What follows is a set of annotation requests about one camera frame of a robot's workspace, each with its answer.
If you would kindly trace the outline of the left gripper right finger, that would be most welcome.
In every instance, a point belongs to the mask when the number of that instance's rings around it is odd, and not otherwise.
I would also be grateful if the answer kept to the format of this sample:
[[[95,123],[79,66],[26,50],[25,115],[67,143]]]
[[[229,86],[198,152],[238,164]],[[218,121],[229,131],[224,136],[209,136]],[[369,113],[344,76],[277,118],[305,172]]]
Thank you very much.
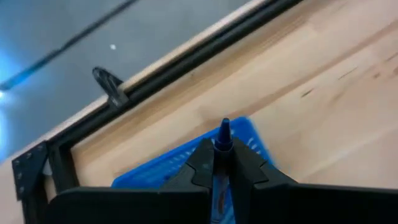
[[[236,224],[398,224],[398,189],[298,183],[234,139]]]

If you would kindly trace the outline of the blue crayon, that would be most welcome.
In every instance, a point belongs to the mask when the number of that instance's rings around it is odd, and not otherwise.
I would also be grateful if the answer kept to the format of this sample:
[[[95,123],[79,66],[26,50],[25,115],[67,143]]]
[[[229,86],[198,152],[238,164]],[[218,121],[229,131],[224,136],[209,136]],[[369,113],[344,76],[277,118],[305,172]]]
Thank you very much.
[[[224,118],[214,141],[213,193],[211,224],[219,223],[224,217],[224,201],[228,189],[229,156],[233,148],[230,120]]]

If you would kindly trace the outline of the black aluminium table frame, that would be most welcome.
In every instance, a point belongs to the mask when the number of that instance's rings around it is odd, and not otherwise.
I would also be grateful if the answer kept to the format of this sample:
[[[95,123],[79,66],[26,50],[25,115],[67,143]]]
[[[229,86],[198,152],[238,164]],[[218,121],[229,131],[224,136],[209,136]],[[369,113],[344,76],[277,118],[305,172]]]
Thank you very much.
[[[252,0],[181,45],[173,55],[135,75],[132,84],[123,82],[120,87],[129,98],[124,106],[111,106],[107,96],[105,102],[13,159],[12,174],[23,224],[39,224],[44,219],[48,200],[42,169],[47,161],[58,193],[78,187],[72,146],[300,2]]]

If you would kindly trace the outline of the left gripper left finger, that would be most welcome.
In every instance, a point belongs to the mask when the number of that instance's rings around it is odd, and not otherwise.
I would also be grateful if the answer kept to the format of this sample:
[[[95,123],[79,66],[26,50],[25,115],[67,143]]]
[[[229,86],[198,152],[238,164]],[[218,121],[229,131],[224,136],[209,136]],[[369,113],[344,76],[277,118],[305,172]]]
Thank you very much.
[[[214,149],[202,139],[158,189],[77,187],[56,196],[45,224],[210,224]]]

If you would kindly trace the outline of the black frame hook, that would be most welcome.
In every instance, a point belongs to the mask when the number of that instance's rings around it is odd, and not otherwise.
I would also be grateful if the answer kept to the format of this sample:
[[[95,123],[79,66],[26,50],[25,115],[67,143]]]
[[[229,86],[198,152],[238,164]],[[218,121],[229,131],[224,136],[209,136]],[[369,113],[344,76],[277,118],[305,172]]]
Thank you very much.
[[[108,96],[108,103],[111,106],[120,108],[129,101],[129,98],[120,87],[123,81],[117,76],[102,67],[95,67],[92,69],[92,75]]]

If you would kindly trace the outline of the blue plastic basket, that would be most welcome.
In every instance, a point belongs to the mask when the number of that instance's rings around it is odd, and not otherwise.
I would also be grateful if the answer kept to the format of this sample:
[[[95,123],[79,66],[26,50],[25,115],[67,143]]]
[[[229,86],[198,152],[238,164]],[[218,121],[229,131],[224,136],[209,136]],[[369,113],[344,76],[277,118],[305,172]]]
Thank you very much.
[[[259,137],[251,120],[245,116],[230,121],[231,134],[242,140],[245,145],[259,154],[263,159],[270,161],[266,146]],[[183,163],[191,156],[203,138],[215,140],[218,128],[212,129],[195,139],[172,149],[165,154],[152,159],[145,164],[131,169],[114,179],[113,188],[149,189],[159,188],[172,176],[177,174]]]

